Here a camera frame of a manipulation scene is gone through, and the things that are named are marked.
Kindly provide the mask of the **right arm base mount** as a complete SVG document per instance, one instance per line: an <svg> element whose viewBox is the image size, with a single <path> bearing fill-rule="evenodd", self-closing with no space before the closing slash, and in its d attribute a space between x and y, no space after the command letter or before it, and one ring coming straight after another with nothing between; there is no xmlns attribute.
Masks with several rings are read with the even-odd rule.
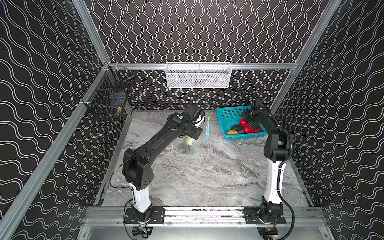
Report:
<svg viewBox="0 0 384 240"><path fill-rule="evenodd" d="M271 227L258 227L258 232L264 240L277 240L277 225L285 225L282 204L261 204L259 207L247 207L242 212L247 225L272 225Z"/></svg>

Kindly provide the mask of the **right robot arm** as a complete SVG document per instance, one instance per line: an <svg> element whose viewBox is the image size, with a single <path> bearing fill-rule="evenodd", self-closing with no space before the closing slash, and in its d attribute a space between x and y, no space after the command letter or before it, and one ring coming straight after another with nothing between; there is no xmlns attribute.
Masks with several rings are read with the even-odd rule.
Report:
<svg viewBox="0 0 384 240"><path fill-rule="evenodd" d="M268 134L264 145L264 156L268 160L268 179L260 207L266 214L277 214L283 210L283 205L288 205L282 197L282 185L286 164L293 154L293 135L279 124L260 98L252 99L251 107L241 117L251 127L261 125Z"/></svg>

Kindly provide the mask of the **clear zip top bag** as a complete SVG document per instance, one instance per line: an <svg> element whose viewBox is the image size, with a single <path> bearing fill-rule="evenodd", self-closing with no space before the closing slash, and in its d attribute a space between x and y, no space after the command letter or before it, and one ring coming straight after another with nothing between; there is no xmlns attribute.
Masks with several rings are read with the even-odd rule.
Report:
<svg viewBox="0 0 384 240"><path fill-rule="evenodd" d="M201 125L203 132L201 133L200 137L197 140L194 140L195 152L193 155L196 155L197 152L203 147L203 145L209 139L209 134L210 134L209 121L210 121L210 118L205 117L205 120L203 121L203 124ZM180 154L182 154L182 149L183 149L183 146L185 143L184 137L182 137L181 139L177 138L176 140L174 140L171 143L172 149L177 150Z"/></svg>

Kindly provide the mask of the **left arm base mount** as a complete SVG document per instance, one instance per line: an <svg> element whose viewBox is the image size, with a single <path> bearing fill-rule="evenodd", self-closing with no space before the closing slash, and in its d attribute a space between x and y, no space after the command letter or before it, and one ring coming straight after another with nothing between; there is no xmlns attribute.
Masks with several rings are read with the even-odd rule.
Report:
<svg viewBox="0 0 384 240"><path fill-rule="evenodd" d="M165 208L150 206L144 213L124 208L124 228L130 240L148 240L153 233L150 224L163 224Z"/></svg>

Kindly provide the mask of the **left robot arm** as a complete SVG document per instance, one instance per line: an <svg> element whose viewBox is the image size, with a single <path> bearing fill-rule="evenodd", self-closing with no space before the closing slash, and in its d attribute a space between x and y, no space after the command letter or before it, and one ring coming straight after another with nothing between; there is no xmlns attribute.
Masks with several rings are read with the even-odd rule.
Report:
<svg viewBox="0 0 384 240"><path fill-rule="evenodd" d="M175 139L191 137L197 140L203 129L199 126L205 117L201 107L190 104L182 113L168 116L165 125L145 144L124 153L122 174L133 190L133 208L145 213L152 206L149 186L154 180L152 164L160 153Z"/></svg>

